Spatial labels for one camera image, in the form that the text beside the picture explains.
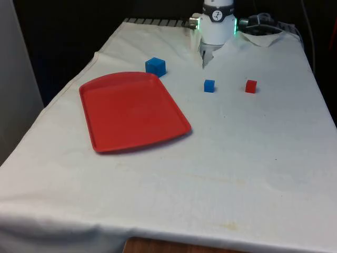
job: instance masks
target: plastic tray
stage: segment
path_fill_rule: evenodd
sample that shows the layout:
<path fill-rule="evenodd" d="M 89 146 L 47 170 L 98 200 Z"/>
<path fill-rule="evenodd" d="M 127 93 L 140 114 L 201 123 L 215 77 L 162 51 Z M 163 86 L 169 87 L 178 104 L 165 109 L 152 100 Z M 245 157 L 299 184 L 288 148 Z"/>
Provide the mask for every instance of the plastic tray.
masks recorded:
<path fill-rule="evenodd" d="M 93 149 L 118 151 L 170 140 L 191 131 L 160 79 L 116 73 L 80 87 Z"/>

